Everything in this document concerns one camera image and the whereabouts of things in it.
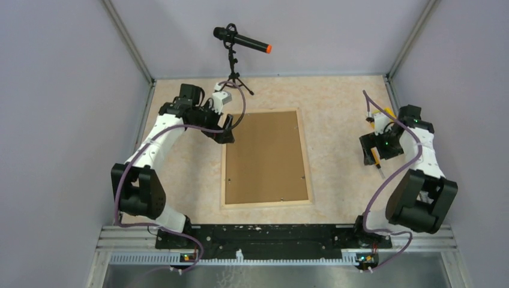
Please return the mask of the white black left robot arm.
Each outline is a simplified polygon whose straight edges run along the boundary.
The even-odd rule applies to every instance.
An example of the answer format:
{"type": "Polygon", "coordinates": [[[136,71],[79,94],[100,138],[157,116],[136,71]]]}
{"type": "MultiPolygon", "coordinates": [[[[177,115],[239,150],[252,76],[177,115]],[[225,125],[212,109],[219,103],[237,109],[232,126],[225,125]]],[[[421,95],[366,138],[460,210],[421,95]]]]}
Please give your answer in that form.
{"type": "Polygon", "coordinates": [[[186,216],[166,202],[166,193],[157,172],[178,138],[188,129],[200,130],[218,144],[233,143],[236,123],[231,114],[223,114],[232,94],[225,91],[227,81],[218,82],[214,92],[205,98],[196,85],[182,84],[179,95],[164,103],[155,124],[136,152],[111,169],[115,201],[115,223],[120,226],[120,213],[149,218],[148,225],[171,230],[170,241],[185,248],[192,241],[186,228],[186,216]]]}

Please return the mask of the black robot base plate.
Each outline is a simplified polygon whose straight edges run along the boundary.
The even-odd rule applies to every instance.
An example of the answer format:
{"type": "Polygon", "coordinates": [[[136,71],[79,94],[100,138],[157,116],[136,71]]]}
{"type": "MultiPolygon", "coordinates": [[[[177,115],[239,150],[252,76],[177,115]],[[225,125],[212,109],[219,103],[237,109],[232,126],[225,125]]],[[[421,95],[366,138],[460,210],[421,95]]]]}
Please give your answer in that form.
{"type": "Polygon", "coordinates": [[[389,239],[357,224],[194,224],[184,233],[188,237],[159,230],[155,247],[198,252],[198,240],[204,260],[233,259],[237,251],[247,260],[340,259],[347,248],[392,248],[389,239]]]}

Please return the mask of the white wooden photo frame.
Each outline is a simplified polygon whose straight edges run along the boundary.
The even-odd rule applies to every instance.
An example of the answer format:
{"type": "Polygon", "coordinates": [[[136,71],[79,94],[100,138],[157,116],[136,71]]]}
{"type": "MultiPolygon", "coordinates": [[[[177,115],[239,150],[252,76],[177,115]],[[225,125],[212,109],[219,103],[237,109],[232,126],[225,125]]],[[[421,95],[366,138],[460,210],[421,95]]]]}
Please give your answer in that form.
{"type": "Polygon", "coordinates": [[[250,109],[221,152],[223,209],[310,206],[314,202],[301,111],[250,109]]]}

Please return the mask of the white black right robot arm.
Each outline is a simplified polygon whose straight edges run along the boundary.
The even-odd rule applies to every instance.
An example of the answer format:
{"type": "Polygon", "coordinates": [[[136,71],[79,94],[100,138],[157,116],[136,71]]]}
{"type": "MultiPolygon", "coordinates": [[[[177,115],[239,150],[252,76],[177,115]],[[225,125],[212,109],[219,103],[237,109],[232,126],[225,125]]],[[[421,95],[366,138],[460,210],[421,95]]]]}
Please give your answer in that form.
{"type": "Polygon", "coordinates": [[[391,109],[376,111],[367,118],[373,132],[360,137],[364,165],[379,166],[380,160],[405,156],[402,177],[388,199],[385,210],[369,212],[365,224],[355,227],[352,240],[368,247],[376,234],[391,232],[436,233],[457,195],[457,183],[439,167],[432,123],[421,119],[421,108],[403,106],[397,115],[391,109]]]}

